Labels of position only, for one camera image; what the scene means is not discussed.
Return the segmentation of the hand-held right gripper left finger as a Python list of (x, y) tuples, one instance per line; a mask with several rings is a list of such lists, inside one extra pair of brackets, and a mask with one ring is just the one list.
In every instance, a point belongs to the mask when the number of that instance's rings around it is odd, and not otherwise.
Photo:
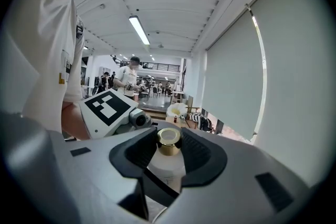
[(80, 169), (63, 136), (19, 115), (1, 114), (5, 169), (32, 209), (48, 224), (146, 224), (140, 186), (127, 204), (109, 199)]

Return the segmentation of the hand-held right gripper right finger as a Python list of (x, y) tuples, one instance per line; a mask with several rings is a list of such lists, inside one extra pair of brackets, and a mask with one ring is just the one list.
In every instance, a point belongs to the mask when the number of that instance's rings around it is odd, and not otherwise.
[(186, 175), (156, 224), (286, 224), (309, 187), (263, 150), (219, 135), (182, 129)]

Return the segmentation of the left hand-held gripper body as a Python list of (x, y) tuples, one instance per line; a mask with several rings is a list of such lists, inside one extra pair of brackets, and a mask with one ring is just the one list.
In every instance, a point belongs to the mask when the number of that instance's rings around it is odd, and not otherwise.
[(79, 102), (91, 139), (151, 127), (153, 120), (138, 103), (116, 90), (106, 90)]

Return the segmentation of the white bottle with gold cap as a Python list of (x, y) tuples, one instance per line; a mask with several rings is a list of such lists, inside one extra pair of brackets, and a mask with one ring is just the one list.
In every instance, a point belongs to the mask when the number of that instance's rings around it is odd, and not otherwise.
[(177, 193), (181, 192), (181, 180), (186, 175), (181, 152), (180, 129), (164, 128), (157, 133), (157, 149), (148, 169)]

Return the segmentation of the person's left forearm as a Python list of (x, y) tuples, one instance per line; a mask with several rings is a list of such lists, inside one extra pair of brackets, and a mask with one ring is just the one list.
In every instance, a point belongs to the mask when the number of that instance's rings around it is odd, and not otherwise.
[(61, 110), (61, 127), (68, 135), (79, 140), (89, 140), (85, 122), (78, 104), (63, 102)]

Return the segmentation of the white daisy-shaped cushion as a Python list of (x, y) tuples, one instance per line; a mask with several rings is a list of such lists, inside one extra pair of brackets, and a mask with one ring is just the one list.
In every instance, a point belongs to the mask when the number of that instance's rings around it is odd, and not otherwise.
[(177, 118), (186, 118), (187, 116), (187, 105), (184, 103), (174, 103), (171, 104), (166, 111), (166, 116), (177, 117)]

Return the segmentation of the black mezzanine railing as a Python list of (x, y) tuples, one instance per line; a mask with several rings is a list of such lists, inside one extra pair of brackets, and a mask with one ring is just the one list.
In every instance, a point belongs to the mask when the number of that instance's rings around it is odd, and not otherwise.
[(179, 65), (172, 65), (167, 63), (157, 63), (157, 62), (141, 62), (140, 64), (143, 69), (168, 71), (168, 72), (179, 72)]

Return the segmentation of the black-white striped blanket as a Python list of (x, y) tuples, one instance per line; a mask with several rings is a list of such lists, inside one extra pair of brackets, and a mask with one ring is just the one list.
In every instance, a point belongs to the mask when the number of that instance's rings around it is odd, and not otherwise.
[(202, 115), (201, 113), (194, 112), (190, 113), (189, 119), (197, 124), (197, 127), (205, 132), (211, 132), (213, 130), (213, 125), (210, 119)]

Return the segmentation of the long ceiling light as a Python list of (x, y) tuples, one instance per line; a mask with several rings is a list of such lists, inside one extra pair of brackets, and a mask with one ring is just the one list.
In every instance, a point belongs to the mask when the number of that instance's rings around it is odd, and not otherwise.
[(145, 33), (144, 28), (138, 16), (130, 16), (129, 21), (131, 25), (133, 26), (134, 30), (136, 31), (136, 33), (138, 34), (138, 36), (140, 37), (143, 44), (149, 46), (150, 42), (148, 40), (147, 34)]

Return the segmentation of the person's cream t-shirt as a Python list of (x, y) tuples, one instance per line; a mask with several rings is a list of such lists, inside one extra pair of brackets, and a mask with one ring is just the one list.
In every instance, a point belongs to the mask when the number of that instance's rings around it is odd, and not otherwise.
[(3, 23), (4, 54), (17, 49), (38, 75), (22, 113), (48, 130), (60, 132), (62, 104), (82, 97), (76, 27), (74, 0), (13, 0)]

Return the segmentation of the grey roller blind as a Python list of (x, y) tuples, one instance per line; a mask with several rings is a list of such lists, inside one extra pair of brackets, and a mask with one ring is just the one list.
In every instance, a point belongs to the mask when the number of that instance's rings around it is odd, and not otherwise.
[(263, 63), (257, 30), (249, 11), (207, 52), (202, 107), (246, 139), (259, 117)]
[(323, 181), (336, 156), (336, 17), (326, 0), (257, 0), (267, 93), (255, 145)]

